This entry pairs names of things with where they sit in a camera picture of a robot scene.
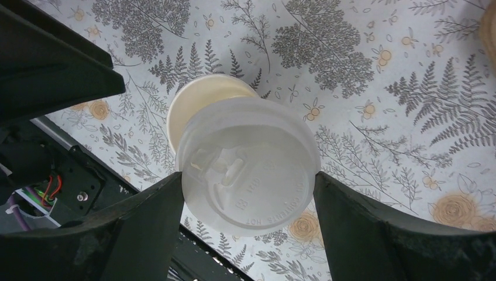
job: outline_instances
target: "screw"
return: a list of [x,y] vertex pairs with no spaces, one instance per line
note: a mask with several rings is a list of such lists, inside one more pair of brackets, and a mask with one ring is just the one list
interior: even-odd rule
[[86,200],[88,200],[88,194],[84,191],[81,191],[81,192],[79,192],[79,194],[76,198],[79,202],[86,201]]

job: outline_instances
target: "floral tablecloth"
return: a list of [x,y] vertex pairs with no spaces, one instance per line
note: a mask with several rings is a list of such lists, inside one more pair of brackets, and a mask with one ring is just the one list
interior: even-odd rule
[[[49,118],[139,189],[173,171],[175,92],[228,73],[315,131],[323,170],[427,220],[496,229],[489,0],[32,0],[108,51],[127,92]],[[182,223],[254,280],[329,280],[315,206],[254,238]]]

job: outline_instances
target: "cream paper cup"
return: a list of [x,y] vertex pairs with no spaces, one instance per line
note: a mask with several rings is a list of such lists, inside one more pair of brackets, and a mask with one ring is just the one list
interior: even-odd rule
[[188,121],[200,109],[217,101],[237,97],[259,97],[245,82],[225,74],[196,78],[176,93],[167,114],[167,136],[176,153]]

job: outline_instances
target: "cup lid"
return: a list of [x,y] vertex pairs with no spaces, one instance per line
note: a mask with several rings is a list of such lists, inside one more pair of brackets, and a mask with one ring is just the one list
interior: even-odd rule
[[176,163],[193,215],[239,236],[267,234],[298,218],[320,170],[308,126],[288,108],[259,98],[218,101],[198,111]]

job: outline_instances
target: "wire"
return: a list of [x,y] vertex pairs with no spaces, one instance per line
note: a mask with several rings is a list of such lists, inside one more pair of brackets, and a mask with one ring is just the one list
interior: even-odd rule
[[27,186],[26,187],[26,190],[27,190],[27,195],[29,196],[29,198],[31,198],[36,204],[38,204],[38,205],[40,205],[40,206],[42,206],[44,208],[47,208],[47,209],[50,209],[51,208],[51,206],[46,207],[46,206],[43,206],[42,205],[42,196],[43,196],[43,194],[42,194],[42,196],[38,195],[38,193],[36,192],[36,190],[33,187],[30,187],[30,186]]
[[42,197],[42,205],[45,206],[45,207],[49,207],[50,205],[48,205],[47,203],[45,203],[45,199],[46,199],[46,196],[48,195],[48,191],[50,190],[50,186],[51,186],[51,183],[53,181],[53,177],[50,176],[50,180],[48,180],[48,186],[47,186],[47,189],[45,190],[45,193],[43,193],[43,197]]
[[55,191],[53,191],[49,197],[50,200],[53,200],[53,196],[55,194],[57,194],[59,191],[60,191],[60,188],[62,187],[62,177],[58,174],[57,175],[57,181],[58,181],[58,186],[57,186],[57,189],[55,189]]
[[7,201],[9,202],[9,205],[11,206],[12,209],[12,213],[14,214],[14,217],[19,223],[20,227],[22,227],[24,231],[30,231],[31,227],[29,227],[29,225],[26,223],[26,220],[24,220],[24,218],[22,217],[22,214],[19,211],[19,206],[15,204],[14,196],[10,196],[9,200]]

